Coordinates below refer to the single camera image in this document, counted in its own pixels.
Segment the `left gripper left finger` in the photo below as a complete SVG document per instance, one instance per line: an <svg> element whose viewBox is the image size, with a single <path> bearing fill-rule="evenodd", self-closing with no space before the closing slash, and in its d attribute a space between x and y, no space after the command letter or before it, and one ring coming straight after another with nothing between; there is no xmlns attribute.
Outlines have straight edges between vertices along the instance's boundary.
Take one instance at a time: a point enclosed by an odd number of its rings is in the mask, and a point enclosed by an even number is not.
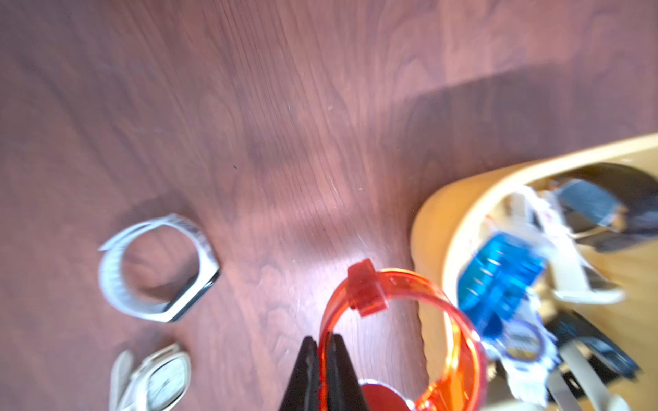
<svg viewBox="0 0 658 411"><path fill-rule="evenodd" d="M313 337L306 336L301 343L279 411L318 411L319 380L318 345Z"/></svg>

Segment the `clear white watch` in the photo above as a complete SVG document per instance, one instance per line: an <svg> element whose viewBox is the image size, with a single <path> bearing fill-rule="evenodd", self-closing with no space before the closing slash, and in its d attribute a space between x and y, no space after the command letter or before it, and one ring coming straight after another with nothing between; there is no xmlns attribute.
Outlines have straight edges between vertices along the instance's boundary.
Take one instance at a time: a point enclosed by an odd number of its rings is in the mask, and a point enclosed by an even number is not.
<svg viewBox="0 0 658 411"><path fill-rule="evenodd" d="M512 318L501 322L502 334L486 339L484 347L488 358L502 365L515 399L546 407L546 383L559 356L557 338L543 325L540 307L536 296L524 298Z"/></svg>

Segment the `white band watch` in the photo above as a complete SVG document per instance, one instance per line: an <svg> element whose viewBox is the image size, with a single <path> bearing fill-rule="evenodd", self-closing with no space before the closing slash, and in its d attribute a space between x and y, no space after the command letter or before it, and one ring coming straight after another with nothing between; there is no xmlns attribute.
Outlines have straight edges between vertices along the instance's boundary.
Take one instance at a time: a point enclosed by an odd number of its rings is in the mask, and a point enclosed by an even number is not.
<svg viewBox="0 0 658 411"><path fill-rule="evenodd" d="M182 233L197 251L199 270L170 301L149 302L130 290L125 283L122 262L131 243L149 231L169 227ZM104 255L99 263L99 288L106 301L128 316L158 323L181 320L204 294L214 286L220 275L220 263L212 245L200 228L176 213L134 224L100 246Z"/></svg>

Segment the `blue transparent watch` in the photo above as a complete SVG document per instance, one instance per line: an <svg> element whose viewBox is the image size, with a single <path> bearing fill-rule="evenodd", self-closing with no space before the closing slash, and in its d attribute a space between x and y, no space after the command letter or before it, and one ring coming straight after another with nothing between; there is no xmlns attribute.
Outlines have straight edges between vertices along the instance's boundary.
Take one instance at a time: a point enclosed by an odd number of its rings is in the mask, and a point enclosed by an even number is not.
<svg viewBox="0 0 658 411"><path fill-rule="evenodd" d="M546 265L538 246L497 232L481 246L459 278L459 310L482 338L497 339L503 333L503 323L513 317Z"/></svg>

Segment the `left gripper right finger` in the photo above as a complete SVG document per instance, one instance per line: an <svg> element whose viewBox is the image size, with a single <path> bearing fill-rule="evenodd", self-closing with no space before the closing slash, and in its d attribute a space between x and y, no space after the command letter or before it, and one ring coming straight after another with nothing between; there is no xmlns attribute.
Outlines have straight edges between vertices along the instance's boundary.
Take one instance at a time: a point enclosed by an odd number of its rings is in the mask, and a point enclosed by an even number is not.
<svg viewBox="0 0 658 411"><path fill-rule="evenodd" d="M339 334L334 334L330 340L325 376L329 411L370 411L344 339Z"/></svg>

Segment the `pink orange watch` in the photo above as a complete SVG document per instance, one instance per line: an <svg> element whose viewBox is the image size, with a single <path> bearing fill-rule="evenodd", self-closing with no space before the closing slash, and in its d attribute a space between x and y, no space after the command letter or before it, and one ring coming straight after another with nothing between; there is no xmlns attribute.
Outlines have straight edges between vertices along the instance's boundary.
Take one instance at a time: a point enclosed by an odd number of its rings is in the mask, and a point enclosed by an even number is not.
<svg viewBox="0 0 658 411"><path fill-rule="evenodd" d="M587 305L610 305L625 300L623 288L601 275L581 255L553 193L537 193L522 186L509 195L508 206L515 226L540 235L550 244L545 255L557 300Z"/></svg>

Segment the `red transparent watch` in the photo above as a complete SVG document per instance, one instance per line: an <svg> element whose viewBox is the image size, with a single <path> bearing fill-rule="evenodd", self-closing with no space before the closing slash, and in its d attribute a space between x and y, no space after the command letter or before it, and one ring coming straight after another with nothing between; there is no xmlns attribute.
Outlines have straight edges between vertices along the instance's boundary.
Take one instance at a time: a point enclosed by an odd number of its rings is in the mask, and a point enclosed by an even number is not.
<svg viewBox="0 0 658 411"><path fill-rule="evenodd" d="M452 327L453 346L448 350L444 370L412 408L480 409L486 397L487 376L486 356L476 327L435 283L408 270L377 271L369 259L348 269L347 278L335 289L323 314L319 342L319 409L329 409L328 356L335 325L348 309L364 318L386 310L389 301L394 299L431 304L449 318Z"/></svg>

